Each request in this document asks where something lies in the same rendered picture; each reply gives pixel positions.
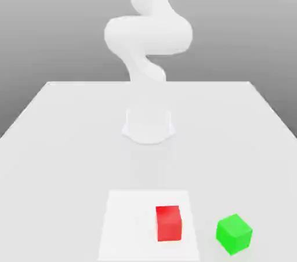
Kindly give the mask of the small red cube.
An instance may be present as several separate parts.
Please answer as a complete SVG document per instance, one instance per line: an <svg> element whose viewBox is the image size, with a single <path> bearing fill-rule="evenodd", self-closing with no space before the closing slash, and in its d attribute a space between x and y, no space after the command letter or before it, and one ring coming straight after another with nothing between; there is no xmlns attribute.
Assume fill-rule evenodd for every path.
<svg viewBox="0 0 297 262"><path fill-rule="evenodd" d="M182 239L182 217L179 206L156 206L157 241L180 241Z"/></svg>

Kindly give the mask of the small green cube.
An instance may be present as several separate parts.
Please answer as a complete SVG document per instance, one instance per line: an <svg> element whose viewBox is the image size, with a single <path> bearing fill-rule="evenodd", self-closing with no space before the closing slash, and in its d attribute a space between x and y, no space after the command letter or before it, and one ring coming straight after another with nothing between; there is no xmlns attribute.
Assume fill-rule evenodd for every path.
<svg viewBox="0 0 297 262"><path fill-rule="evenodd" d="M253 229L238 215L233 214L218 221L216 239L229 255L248 248Z"/></svg>

